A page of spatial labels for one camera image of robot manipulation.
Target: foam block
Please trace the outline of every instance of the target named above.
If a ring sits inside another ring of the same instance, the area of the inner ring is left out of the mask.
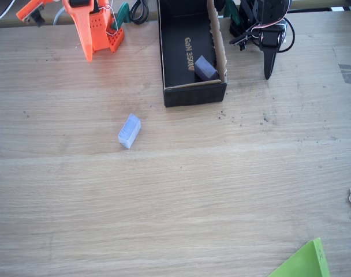
[[[218,76],[216,69],[213,68],[213,66],[203,56],[201,56],[195,62],[195,73],[203,81],[215,80]]]
[[[124,124],[122,130],[118,135],[119,142],[123,146],[130,148],[140,130],[141,121],[133,114],[130,114],[127,122]]]

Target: orange robot part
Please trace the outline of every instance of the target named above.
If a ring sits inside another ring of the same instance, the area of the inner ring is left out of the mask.
[[[31,14],[36,9],[43,9],[46,3],[53,0],[32,0],[18,13],[17,17],[23,21],[29,21]],[[62,0],[67,13],[72,17],[81,41],[86,59],[91,62],[94,52],[109,48],[115,52],[124,39],[124,30],[118,31],[111,28],[114,18],[110,13],[108,0],[98,0],[101,7],[98,12],[94,10],[94,1],[89,0],[87,6],[72,7],[69,0]]]

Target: cardboard box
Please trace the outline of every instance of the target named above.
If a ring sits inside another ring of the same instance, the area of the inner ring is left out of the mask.
[[[226,56],[213,0],[158,0],[160,55],[166,107],[221,102],[227,87]],[[200,56],[219,78],[194,72]]]

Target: cable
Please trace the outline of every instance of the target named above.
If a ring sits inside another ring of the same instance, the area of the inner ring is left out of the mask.
[[[254,38],[250,38],[250,41],[251,41],[254,45],[258,46],[258,48],[260,48],[260,46],[254,41]]]
[[[288,48],[286,48],[284,50],[280,50],[280,51],[278,51],[278,53],[284,53],[284,52],[289,51],[293,47],[293,44],[295,43],[295,30],[293,29],[293,26],[292,26],[291,22],[286,17],[284,18],[284,20],[286,20],[287,23],[291,27],[291,30],[292,30],[292,42],[291,42],[291,45]]]
[[[14,2],[15,2],[15,0],[12,0],[12,1],[10,2],[9,6],[7,6],[5,10],[3,10],[3,12],[2,12],[1,15],[0,15],[0,19],[1,19],[2,17],[4,17],[4,15],[10,10],[10,8],[14,5]]]
[[[111,10],[111,11],[113,12],[114,22],[115,22],[115,24],[116,24],[116,26],[117,26],[117,31],[116,31],[115,33],[109,33],[109,32],[106,31],[106,33],[107,33],[109,36],[115,36],[115,35],[118,33],[118,23],[117,23],[117,19],[116,19],[116,17],[115,17],[115,13],[114,13],[114,10],[113,10],[113,0],[111,0],[111,2],[110,2],[110,7],[109,7],[109,8],[102,6],[102,7],[99,7],[99,10],[101,10],[101,9]]]
[[[136,11],[141,6],[141,15],[138,17],[136,16]],[[130,9],[129,18],[131,22],[140,25],[146,21],[148,17],[148,6],[147,0],[137,0]]]
[[[278,20],[278,21],[276,21],[276,22],[273,22],[273,23],[269,23],[269,24],[264,24],[264,25],[255,26],[255,27],[253,27],[253,28],[251,29],[251,31],[253,31],[254,29],[267,28],[267,27],[269,27],[269,26],[272,26],[272,25],[274,25],[274,24],[279,23],[282,19],[284,19],[284,18],[286,17],[287,12],[289,11],[289,9],[290,9],[290,7],[291,7],[291,4],[292,4],[292,0],[290,0],[289,5],[288,5],[288,7],[287,7],[287,11],[286,11],[285,15],[284,15],[280,20]]]
[[[53,25],[57,25],[59,18],[61,17],[61,15],[63,14],[63,12],[65,12],[65,7],[62,7],[56,14],[55,18],[54,18],[54,23]]]
[[[286,17],[284,18],[284,20],[287,21],[287,23],[290,25],[290,28],[291,28],[291,30],[292,30],[292,42],[291,42],[291,45],[290,45],[289,47],[287,47],[287,48],[284,49],[284,50],[279,50],[277,53],[284,53],[284,52],[289,51],[289,50],[293,47],[293,45],[294,45],[294,43],[295,43],[295,30],[294,30],[294,28],[293,28],[291,22],[290,22]],[[250,38],[250,41],[251,41],[254,45],[256,45],[256,46],[258,46],[258,47],[260,48],[259,44],[257,44],[257,43],[254,41],[254,39],[255,39],[255,37],[253,36],[252,38]]]

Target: orange 3d printed part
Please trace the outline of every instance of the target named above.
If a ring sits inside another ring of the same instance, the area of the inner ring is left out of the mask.
[[[53,0],[31,0],[17,17],[28,22],[34,19],[38,26],[44,23],[40,15],[45,4]],[[62,0],[65,10],[72,17],[78,31],[86,59],[91,62],[94,52],[109,48],[115,52],[124,39],[124,30],[112,29],[115,18],[111,15],[109,0]]]

